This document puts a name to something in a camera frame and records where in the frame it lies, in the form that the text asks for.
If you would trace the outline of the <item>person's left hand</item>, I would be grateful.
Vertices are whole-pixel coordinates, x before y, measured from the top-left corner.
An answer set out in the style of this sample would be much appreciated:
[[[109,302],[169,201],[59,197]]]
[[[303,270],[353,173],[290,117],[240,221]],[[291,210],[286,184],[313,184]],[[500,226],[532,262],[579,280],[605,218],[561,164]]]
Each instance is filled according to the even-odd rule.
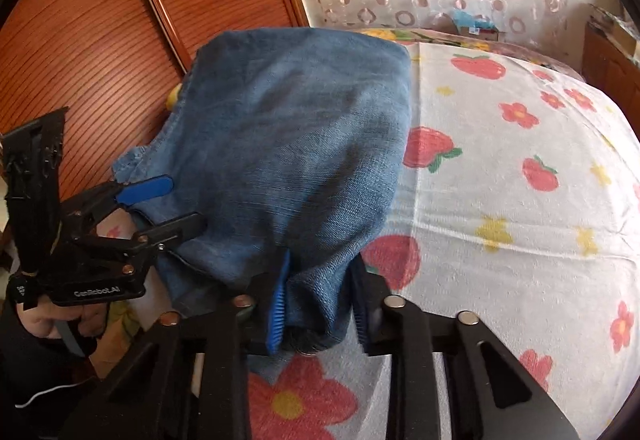
[[[58,339],[57,322],[78,322],[78,332],[84,337],[100,336],[107,321],[107,306],[103,303],[59,307],[47,296],[42,296],[35,308],[24,309],[16,305],[17,315],[24,328],[38,338]]]

